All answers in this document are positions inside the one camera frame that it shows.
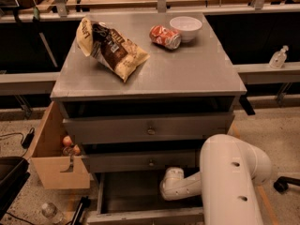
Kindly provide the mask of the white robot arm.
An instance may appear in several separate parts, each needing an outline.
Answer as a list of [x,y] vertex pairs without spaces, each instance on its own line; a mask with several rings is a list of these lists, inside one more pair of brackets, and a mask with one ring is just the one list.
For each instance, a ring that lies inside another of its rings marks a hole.
[[205,225],[263,225],[254,188],[271,173],[271,160],[262,149],[218,134],[204,142],[200,170],[185,177],[181,168],[169,168],[160,193],[167,201],[200,195]]

